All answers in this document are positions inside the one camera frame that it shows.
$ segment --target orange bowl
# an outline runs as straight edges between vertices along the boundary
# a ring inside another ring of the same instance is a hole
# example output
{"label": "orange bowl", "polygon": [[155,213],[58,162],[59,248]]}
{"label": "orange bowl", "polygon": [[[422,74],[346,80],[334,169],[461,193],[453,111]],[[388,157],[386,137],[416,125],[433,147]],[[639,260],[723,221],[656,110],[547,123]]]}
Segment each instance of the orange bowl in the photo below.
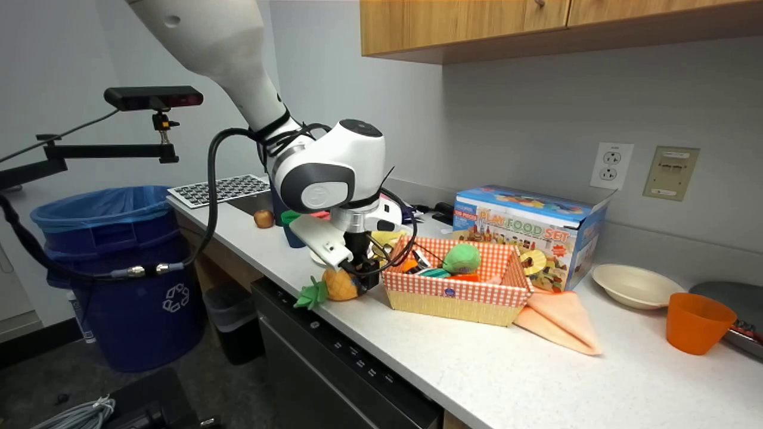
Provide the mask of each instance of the orange bowl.
{"label": "orange bowl", "polygon": [[667,342],[707,354],[734,323],[738,314],[727,304],[695,292],[675,292],[667,304]]}

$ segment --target cloth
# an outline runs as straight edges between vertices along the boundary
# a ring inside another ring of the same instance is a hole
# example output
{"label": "cloth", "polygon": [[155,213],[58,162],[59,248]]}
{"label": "cloth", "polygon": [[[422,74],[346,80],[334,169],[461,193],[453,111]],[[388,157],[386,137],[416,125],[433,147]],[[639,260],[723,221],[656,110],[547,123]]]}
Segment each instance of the cloth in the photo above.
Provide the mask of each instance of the cloth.
{"label": "cloth", "polygon": [[564,347],[604,354],[588,310],[570,290],[536,290],[515,323]]}

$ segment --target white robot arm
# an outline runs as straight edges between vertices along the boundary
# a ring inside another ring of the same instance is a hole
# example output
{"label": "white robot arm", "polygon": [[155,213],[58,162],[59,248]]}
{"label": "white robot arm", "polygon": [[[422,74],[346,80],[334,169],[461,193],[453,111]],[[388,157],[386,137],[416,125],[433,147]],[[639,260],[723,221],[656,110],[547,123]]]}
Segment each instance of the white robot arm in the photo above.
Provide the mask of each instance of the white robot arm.
{"label": "white robot arm", "polygon": [[[366,120],[346,119],[315,140],[279,100],[262,69],[262,13],[256,0],[127,3],[187,69],[211,76],[229,92],[254,137],[268,147],[262,162],[285,205],[297,212],[334,212],[331,223],[312,217],[294,223],[328,263],[359,262],[375,221],[402,223],[402,206],[380,199],[385,136]],[[348,233],[360,236],[354,250],[344,240]]]}

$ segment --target green leaves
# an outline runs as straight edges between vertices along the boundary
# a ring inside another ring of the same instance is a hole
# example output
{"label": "green leaves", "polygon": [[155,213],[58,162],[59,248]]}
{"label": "green leaves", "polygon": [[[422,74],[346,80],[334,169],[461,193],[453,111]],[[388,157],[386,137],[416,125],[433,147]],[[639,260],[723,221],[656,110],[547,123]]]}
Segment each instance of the green leaves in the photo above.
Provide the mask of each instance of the green leaves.
{"label": "green leaves", "polygon": [[312,284],[300,290],[300,296],[297,298],[294,308],[315,310],[322,303],[329,300],[328,284],[325,281],[315,281],[315,275],[310,275],[310,281]]}

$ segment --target wooden cabinet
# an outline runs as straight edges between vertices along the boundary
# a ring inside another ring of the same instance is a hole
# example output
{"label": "wooden cabinet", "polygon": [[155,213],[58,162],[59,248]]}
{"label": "wooden cabinet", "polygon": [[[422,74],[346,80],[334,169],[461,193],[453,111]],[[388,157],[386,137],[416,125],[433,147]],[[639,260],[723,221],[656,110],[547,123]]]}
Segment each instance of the wooden cabinet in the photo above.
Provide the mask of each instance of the wooden cabinet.
{"label": "wooden cabinet", "polygon": [[763,32],[762,0],[360,0],[362,54],[473,62]]}

